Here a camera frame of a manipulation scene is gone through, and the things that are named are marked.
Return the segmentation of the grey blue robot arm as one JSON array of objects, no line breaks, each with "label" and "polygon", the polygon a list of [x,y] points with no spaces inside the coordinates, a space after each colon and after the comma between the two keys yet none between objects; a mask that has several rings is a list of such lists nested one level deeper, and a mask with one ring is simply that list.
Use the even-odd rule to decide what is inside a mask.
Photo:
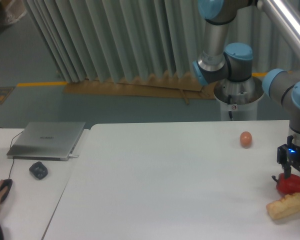
[{"label": "grey blue robot arm", "polygon": [[[205,20],[203,51],[193,62],[198,82],[205,86],[220,80],[241,84],[251,96],[256,87],[252,77],[252,49],[243,43],[226,44],[229,24],[238,10],[256,6],[263,11],[300,60],[300,13],[286,0],[200,0],[198,11]],[[262,80],[262,93],[290,113],[287,142],[277,149],[277,162],[284,177],[300,172],[300,70],[289,73],[273,69]]]}]

